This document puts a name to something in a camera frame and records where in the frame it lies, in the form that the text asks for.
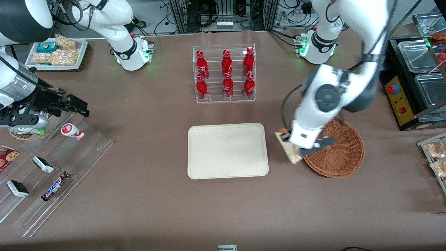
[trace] beige tray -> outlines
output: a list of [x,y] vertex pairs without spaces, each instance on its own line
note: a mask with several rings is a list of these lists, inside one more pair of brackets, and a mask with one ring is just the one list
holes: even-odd
[[268,171],[262,124],[200,125],[189,129],[187,174],[191,179],[265,176]]

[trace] green indicator light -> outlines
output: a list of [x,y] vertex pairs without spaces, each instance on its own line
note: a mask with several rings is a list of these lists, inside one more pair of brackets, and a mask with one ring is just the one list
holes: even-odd
[[427,38],[423,38],[424,43],[427,45],[427,47],[430,47],[430,42]]

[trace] chocolate bar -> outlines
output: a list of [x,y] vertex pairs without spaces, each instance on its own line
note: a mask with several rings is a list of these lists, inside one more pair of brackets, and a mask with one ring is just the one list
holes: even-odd
[[46,191],[44,195],[41,196],[43,201],[48,201],[65,183],[65,181],[70,177],[66,171],[64,171],[59,178],[53,183],[53,185]]
[[54,171],[54,167],[50,163],[48,163],[48,161],[46,161],[46,159],[44,158],[41,158],[39,156],[34,156],[33,162],[44,172],[51,173],[52,171]]
[[8,185],[8,188],[9,190],[11,190],[12,194],[17,197],[25,198],[26,196],[29,195],[29,192],[23,185],[23,183],[20,183],[15,180],[10,180],[6,184]]

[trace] emergency stop button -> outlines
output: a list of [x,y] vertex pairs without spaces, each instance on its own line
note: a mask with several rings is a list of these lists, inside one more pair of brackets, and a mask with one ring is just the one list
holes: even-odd
[[395,95],[399,92],[400,86],[397,83],[392,83],[389,86],[387,86],[387,93],[390,93],[392,95]]

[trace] snickers bar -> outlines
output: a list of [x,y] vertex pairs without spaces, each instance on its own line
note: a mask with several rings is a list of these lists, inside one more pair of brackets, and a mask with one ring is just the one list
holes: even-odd
[[48,161],[46,161],[46,159],[44,158],[41,158],[39,156],[34,156],[33,162],[34,164],[36,164],[37,167],[39,167],[44,172],[51,173],[52,171],[54,171],[54,167],[50,163],[48,163]]
[[65,183],[65,181],[70,177],[66,171],[64,171],[59,178],[53,183],[53,185],[42,195],[43,201],[48,201]]

